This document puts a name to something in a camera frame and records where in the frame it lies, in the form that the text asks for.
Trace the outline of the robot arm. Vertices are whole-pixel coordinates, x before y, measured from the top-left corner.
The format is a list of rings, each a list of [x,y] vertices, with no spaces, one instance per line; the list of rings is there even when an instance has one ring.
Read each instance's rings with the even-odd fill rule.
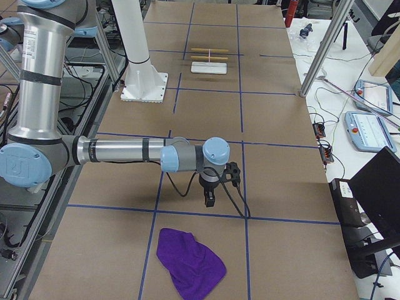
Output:
[[[1,177],[31,188],[69,166],[86,163],[156,163],[165,173],[199,174],[205,205],[214,206],[214,189],[225,183],[230,148],[220,137],[200,146],[171,139],[89,139],[57,130],[66,41],[76,33],[95,36],[94,1],[20,1],[24,23],[17,123],[1,148]]]

